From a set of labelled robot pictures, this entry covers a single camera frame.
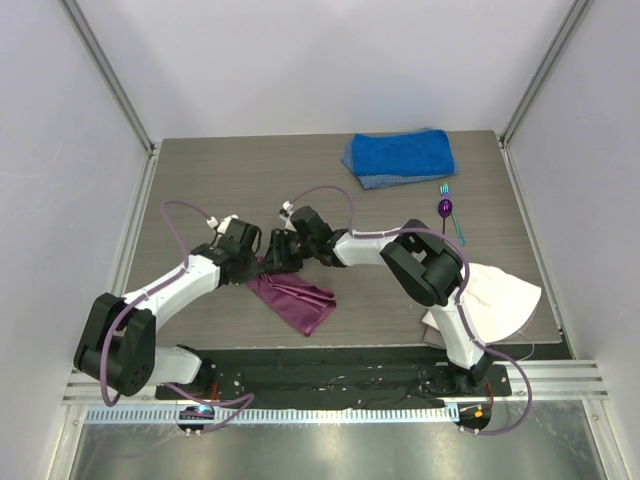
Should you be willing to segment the magenta satin napkin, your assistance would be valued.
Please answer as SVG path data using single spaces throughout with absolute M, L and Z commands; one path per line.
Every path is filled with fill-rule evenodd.
M 295 270 L 268 267 L 265 257 L 258 258 L 258 265 L 264 270 L 247 287 L 299 334 L 311 336 L 335 311 L 333 291 L 303 279 Z

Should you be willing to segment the iridescent purple spoon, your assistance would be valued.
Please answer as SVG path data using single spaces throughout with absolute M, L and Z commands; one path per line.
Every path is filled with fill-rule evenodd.
M 442 219 L 441 233 L 446 233 L 446 222 L 453 214 L 453 203 L 449 198 L 442 198 L 437 207 L 438 214 Z

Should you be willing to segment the iridescent fork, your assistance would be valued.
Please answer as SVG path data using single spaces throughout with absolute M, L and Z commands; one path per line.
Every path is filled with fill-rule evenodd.
M 441 196 L 441 199 L 442 198 L 449 198 L 452 201 L 450 188 L 449 188 L 449 185 L 448 185 L 447 182 L 443 182 L 443 183 L 440 184 L 440 196 Z M 454 211 L 454 205 L 453 205 L 453 214 L 449 219 L 452 221 L 452 223 L 454 225 L 454 229 L 456 231 L 456 235 L 457 235 L 459 243 L 462 246 L 465 246 L 466 245 L 466 238 L 465 238 L 464 233 L 463 233 L 463 231 L 461 229 L 460 223 L 458 222 L 458 220 L 456 218 L 456 214 L 455 214 L 455 211 Z

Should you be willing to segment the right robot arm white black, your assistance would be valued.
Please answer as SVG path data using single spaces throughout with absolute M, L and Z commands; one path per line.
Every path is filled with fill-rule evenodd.
M 309 206 L 283 211 L 281 218 L 285 227 L 272 232 L 264 272 L 298 272 L 310 258 L 327 267 L 388 268 L 406 294 L 435 319 L 455 389 L 472 395 L 486 385 L 492 360 L 462 298 L 469 265 L 443 234 L 417 219 L 381 232 L 334 229 Z

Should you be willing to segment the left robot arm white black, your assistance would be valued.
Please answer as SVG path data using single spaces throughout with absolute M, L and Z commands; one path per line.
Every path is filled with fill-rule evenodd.
M 205 397 L 215 381 L 212 361 L 191 347 L 159 347 L 157 333 L 198 298 L 260 273 L 254 247 L 259 227 L 231 215 L 211 222 L 215 236 L 187 252 L 183 261 L 150 284 L 123 296 L 96 298 L 76 348 L 73 365 L 100 382 L 104 402 L 133 396 L 146 386 L 176 384 L 190 398 Z

